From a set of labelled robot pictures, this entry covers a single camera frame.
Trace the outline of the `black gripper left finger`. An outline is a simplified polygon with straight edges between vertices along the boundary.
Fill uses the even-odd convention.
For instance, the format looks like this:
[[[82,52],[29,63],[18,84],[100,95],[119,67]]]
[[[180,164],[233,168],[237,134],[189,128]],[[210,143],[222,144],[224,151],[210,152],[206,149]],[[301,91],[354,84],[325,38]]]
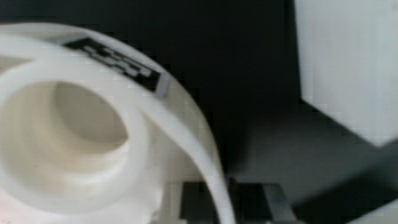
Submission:
[[[219,224],[212,194],[203,182],[183,184],[180,217],[187,224]]]

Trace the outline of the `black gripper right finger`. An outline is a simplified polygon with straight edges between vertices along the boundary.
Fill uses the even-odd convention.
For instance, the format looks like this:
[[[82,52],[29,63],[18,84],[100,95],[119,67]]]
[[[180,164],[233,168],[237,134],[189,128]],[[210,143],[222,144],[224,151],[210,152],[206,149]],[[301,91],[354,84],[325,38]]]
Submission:
[[[230,180],[230,195],[238,224],[301,224],[283,186]]]

